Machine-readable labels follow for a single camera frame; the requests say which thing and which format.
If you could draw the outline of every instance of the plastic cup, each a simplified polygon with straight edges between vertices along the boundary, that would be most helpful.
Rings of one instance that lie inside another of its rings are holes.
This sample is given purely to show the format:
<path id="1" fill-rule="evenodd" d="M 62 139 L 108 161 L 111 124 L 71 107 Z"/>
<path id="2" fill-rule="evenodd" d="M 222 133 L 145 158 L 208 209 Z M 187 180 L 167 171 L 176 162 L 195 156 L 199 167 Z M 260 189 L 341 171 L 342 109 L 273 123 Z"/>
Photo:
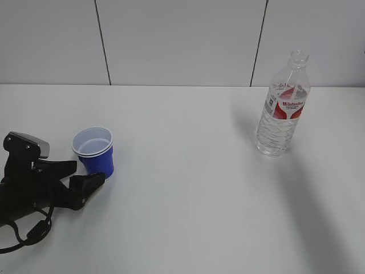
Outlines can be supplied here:
<path id="1" fill-rule="evenodd" d="M 113 135 L 110 130 L 104 127 L 82 130 L 72 140 L 72 150 L 88 174 L 103 172 L 106 178 L 113 174 Z"/>

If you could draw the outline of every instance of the clear plastic bottle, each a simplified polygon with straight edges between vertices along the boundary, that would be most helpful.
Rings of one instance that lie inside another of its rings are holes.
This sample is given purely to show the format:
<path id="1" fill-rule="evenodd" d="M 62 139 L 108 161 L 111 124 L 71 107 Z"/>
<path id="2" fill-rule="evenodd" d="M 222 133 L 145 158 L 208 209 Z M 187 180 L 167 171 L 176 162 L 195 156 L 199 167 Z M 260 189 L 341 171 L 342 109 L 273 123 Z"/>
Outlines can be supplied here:
<path id="1" fill-rule="evenodd" d="M 265 155 L 278 157 L 290 144 L 310 91 L 305 71 L 309 56 L 293 51 L 288 65 L 273 76 L 258 125 L 256 146 Z"/>

